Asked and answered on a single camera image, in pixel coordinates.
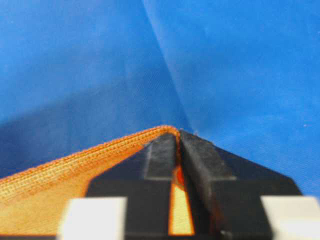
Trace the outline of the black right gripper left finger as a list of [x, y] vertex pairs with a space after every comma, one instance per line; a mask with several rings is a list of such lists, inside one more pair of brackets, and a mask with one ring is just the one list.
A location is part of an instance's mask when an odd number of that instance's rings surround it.
[[61, 240], [167, 240], [175, 136], [161, 135], [70, 200]]

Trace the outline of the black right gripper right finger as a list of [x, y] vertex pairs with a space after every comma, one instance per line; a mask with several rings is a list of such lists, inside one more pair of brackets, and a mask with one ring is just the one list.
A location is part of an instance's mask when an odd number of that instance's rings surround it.
[[317, 240], [320, 205], [292, 178], [180, 132], [185, 175], [220, 240]]

